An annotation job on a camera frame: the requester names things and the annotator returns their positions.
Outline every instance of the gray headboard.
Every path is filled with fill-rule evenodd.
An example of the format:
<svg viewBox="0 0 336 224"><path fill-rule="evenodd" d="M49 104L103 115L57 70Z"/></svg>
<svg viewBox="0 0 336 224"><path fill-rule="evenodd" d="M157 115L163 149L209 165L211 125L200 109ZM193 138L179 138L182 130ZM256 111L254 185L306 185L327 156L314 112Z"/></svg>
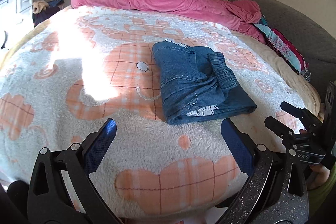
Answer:
<svg viewBox="0 0 336 224"><path fill-rule="evenodd" d="M310 83L324 102L329 81L336 80L335 38L309 17L279 1L254 1L269 26L282 32L309 63Z"/></svg>

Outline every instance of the blue folded jeans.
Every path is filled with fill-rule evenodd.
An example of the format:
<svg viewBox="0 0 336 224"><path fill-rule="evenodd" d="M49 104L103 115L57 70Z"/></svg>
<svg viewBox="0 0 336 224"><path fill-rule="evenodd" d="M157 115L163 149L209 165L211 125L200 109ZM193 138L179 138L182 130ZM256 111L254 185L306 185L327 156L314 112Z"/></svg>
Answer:
<svg viewBox="0 0 336 224"><path fill-rule="evenodd" d="M162 106L168 124L224 119L257 108L221 52L158 42L153 54L161 70Z"/></svg>

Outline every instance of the red fabric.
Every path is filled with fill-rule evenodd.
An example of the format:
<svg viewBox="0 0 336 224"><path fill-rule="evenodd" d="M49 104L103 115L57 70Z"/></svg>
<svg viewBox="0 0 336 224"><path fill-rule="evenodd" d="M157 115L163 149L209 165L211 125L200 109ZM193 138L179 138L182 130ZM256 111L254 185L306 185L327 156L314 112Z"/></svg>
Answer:
<svg viewBox="0 0 336 224"><path fill-rule="evenodd" d="M265 44L260 31L252 25L261 18L258 4L252 0L71 0L73 8L82 5L106 6L124 10L158 11L221 25L249 35Z"/></svg>
<svg viewBox="0 0 336 224"><path fill-rule="evenodd" d="M305 70L308 68L308 63L305 63L305 59L303 58L303 56L301 55L301 53L299 53L299 51L295 48L295 46L286 39L286 37L284 37L284 35L279 32L277 29L273 29L270 28L288 47L289 49L295 54L295 56L297 57L297 59L299 60L300 64L301 64L301 70Z"/></svg>

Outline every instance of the blue gripper pad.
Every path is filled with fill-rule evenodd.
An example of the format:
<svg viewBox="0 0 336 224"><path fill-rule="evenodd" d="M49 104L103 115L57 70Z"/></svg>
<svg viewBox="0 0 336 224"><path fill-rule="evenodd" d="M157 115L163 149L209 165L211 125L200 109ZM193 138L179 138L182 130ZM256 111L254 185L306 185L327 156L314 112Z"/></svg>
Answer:
<svg viewBox="0 0 336 224"><path fill-rule="evenodd" d="M86 164L84 171L87 176L90 173L96 172L116 134L117 124L114 120L110 119L90 149L85 153Z"/></svg>
<svg viewBox="0 0 336 224"><path fill-rule="evenodd" d="M242 142L239 136L240 131L230 119L222 122L220 131L239 169L251 177L254 172L253 155Z"/></svg>

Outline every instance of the fleece blanket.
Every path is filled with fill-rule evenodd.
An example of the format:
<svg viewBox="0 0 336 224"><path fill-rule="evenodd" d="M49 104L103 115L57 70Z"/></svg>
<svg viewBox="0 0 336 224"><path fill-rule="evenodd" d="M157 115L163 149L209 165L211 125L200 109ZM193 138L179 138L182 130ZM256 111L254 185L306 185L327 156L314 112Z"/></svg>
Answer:
<svg viewBox="0 0 336 224"><path fill-rule="evenodd" d="M206 20L250 35L265 43L263 35L252 24L261 19L258 4L252 0L71 0L71 6L106 6L124 10L158 11Z"/></svg>
<svg viewBox="0 0 336 224"><path fill-rule="evenodd" d="M11 180L30 181L42 147L67 149L113 118L117 135L90 178L119 217L187 216L239 191L247 175L221 137L221 120L178 126L164 120L152 46L165 39L224 54L257 104L232 120L256 143L283 151L264 127L270 115L295 132L303 128L280 110L282 101L304 107L298 93L220 24L88 6L61 11L49 23L1 70L0 173ZM64 179L83 210L66 173Z"/></svg>

